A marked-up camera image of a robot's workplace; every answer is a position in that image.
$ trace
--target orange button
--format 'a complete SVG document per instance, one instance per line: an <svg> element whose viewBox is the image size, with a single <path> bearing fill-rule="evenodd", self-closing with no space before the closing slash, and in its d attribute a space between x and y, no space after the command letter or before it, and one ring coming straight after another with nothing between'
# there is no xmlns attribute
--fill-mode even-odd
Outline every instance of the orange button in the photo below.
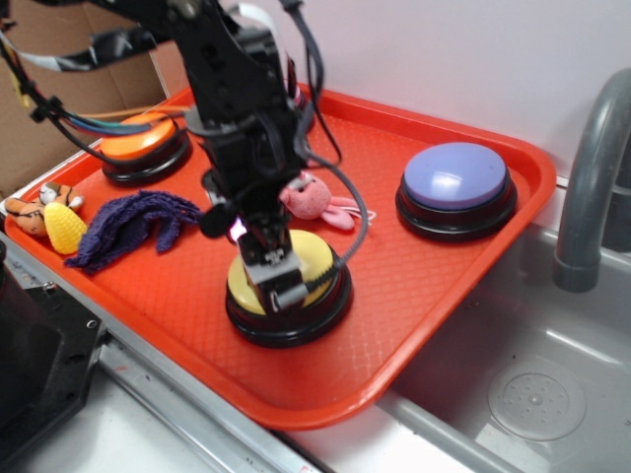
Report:
<svg viewBox="0 0 631 473"><path fill-rule="evenodd" d="M142 158L163 145L174 135L174 121L163 113L148 112L132 116L121 122L123 124L138 125L152 121L157 123L150 130L143 133L103 138L101 151L114 160L128 161Z"/></svg>

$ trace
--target bunny ear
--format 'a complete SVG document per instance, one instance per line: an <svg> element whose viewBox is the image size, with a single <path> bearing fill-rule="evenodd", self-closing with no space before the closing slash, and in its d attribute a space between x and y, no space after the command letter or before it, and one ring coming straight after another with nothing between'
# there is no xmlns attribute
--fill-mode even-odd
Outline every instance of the bunny ear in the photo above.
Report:
<svg viewBox="0 0 631 473"><path fill-rule="evenodd" d="M320 216L325 222L340 230L353 230L355 227L355 222L348 212L334 205L326 207Z"/></svg>
<svg viewBox="0 0 631 473"><path fill-rule="evenodd" d="M355 199L351 199L350 197L331 197L331 205L336 205L338 207L353 207L358 208L357 202Z"/></svg>

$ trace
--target sink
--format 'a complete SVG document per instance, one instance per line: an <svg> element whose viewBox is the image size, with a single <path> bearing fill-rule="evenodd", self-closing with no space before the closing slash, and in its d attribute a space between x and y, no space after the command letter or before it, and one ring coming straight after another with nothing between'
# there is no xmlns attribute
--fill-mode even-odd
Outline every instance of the sink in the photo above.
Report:
<svg viewBox="0 0 631 473"><path fill-rule="evenodd" d="M571 294L552 281L555 245L556 233L528 227L382 407L410 426L443 426L497 471L628 471L631 258L604 250L598 286Z"/></svg>

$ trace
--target knitted cloth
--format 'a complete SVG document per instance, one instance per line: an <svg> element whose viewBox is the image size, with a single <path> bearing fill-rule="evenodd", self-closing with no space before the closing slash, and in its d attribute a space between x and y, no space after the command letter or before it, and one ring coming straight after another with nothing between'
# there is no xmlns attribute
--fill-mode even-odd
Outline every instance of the knitted cloth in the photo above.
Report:
<svg viewBox="0 0 631 473"><path fill-rule="evenodd" d="M120 256L136 249L158 225L156 249L170 249L182 224L197 225L202 212L181 197L163 191L137 194L105 203L81 238L77 254L64 261L94 274Z"/></svg>

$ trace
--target plastic tray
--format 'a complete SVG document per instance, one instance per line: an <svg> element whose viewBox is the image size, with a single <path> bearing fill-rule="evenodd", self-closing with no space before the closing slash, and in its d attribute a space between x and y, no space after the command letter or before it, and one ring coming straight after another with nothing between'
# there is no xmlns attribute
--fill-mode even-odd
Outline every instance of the plastic tray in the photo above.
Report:
<svg viewBox="0 0 631 473"><path fill-rule="evenodd" d="M189 104L184 91L170 104ZM321 109L343 152L342 169L377 212L349 268L355 291L349 313L331 332L298 348L267 349L245 341L224 310L228 267L237 255L226 239L189 229L158 256L152 239L93 277L63 266L45 240L23 233L10 219L7 234L66 281L107 309L185 370L263 426L302 430L338 422L376 401L406 363L500 257L544 205L555 187L548 157L519 140L417 113L324 95ZM312 146L332 156L322 130ZM439 243L399 223L394 194L406 163L422 149L467 141L502 156L519 190L515 217L494 236ZM149 186L210 204L200 185L209 162L197 148L172 177ZM317 172L333 195L347 195L326 171ZM49 180L74 185L86 197L86 222L107 201L136 189L108 184L101 165L80 157ZM36 197L36 188L27 198ZM337 252L355 237L325 222L292 226L316 232Z"/></svg>

